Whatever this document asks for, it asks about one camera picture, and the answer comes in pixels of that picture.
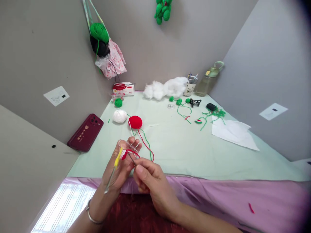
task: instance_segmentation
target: green yarn skein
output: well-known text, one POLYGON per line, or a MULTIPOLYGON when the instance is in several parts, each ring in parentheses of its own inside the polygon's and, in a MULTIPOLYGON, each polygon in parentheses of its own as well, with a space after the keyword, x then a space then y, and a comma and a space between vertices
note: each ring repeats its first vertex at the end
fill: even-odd
POLYGON ((116 100, 114 101, 114 105, 115 105, 116 107, 122 107, 122 104, 123 104, 123 101, 122 101, 121 99, 116 99, 116 100))
POLYGON ((164 21, 168 21, 171 14, 171 3, 173 0, 156 0, 157 6, 155 11, 155 19, 158 25, 162 24, 162 17, 164 21))
POLYGON ((181 103, 182 103, 182 99, 178 99, 178 100, 176 101, 176 104, 177 104, 177 105, 181 105, 181 103))
POLYGON ((103 24, 101 23, 93 23, 90 27, 91 35, 94 37, 96 40, 101 40, 108 44, 109 42, 109 35, 104 27, 103 24))

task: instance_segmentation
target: red yarn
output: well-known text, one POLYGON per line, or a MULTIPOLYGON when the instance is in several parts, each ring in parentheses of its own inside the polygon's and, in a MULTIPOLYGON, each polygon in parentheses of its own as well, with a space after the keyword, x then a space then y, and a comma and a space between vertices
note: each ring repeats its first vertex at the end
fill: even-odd
POLYGON ((131 116, 129 118, 129 126, 134 129, 140 129, 143 125, 143 121, 138 116, 131 116))
POLYGON ((123 156, 123 158, 122 158, 122 160, 124 160, 125 159, 125 157, 126 157, 126 155, 127 155, 127 152, 132 152, 132 153, 134 153, 135 155, 137 155, 139 158, 140 158, 140 156, 136 153, 136 152, 134 152, 134 151, 132 151, 132 150, 129 150, 129 149, 127 149, 126 150, 126 153, 125 153, 125 155, 123 156))
POLYGON ((253 211, 252 205, 249 203, 248 206, 250 208, 250 211, 254 214, 255 212, 253 211))
MULTIPOLYGON (((139 130, 138 130, 138 133, 139 133, 139 136, 142 138, 143 143, 144 143, 144 144, 145 144, 145 146, 147 147, 146 143, 145 143, 145 142, 144 142, 144 140, 143 140, 143 137, 140 135, 139 130)), ((152 153, 152 155, 153 155, 153 160, 152 160, 152 161, 154 161, 154 159, 155 159, 155 155, 154 155, 154 153, 152 152, 152 150, 150 150, 150 152, 151 152, 151 153, 152 153)))

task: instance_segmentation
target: hanging bag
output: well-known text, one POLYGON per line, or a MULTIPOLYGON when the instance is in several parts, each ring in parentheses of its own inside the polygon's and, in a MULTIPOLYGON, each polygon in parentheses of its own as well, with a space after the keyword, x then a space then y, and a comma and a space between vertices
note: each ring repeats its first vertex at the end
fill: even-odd
POLYGON ((111 79, 118 74, 126 72, 125 60, 119 46, 112 41, 105 24, 99 16, 91 0, 97 17, 101 23, 94 23, 88 6, 88 0, 83 0, 86 21, 90 32, 90 40, 94 53, 96 54, 95 64, 102 70, 105 77, 111 79))

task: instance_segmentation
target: pink blanket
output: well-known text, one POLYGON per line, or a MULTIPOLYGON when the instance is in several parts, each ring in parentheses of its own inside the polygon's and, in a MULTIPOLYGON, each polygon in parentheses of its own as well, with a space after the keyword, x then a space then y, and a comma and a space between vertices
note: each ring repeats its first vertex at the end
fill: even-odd
MULTIPOLYGON (((249 232, 299 232, 309 207, 308 192, 293 181, 212 181, 180 176, 167 179, 180 201, 249 232)), ((93 188, 100 181, 76 177, 64 180, 93 188)), ((132 177, 121 192, 139 194, 132 177)))

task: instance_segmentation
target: gray wall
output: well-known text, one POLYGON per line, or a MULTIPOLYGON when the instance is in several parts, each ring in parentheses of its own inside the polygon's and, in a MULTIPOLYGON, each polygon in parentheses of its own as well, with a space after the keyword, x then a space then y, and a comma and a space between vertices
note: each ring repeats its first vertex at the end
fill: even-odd
POLYGON ((259 0, 211 96, 290 161, 311 157, 309 28, 293 1, 259 0), (289 110, 271 121, 273 103, 289 110))
POLYGON ((82 1, 4 0, 0 16, 0 104, 66 143, 114 82, 94 65, 82 1), (59 86, 70 98, 54 107, 43 94, 59 86))
POLYGON ((190 71, 202 76, 224 59, 257 0, 173 0, 170 20, 160 26, 155 0, 93 2, 127 62, 121 79, 143 90, 190 71))
POLYGON ((1 105, 0 129, 0 232, 31 232, 79 153, 1 105))

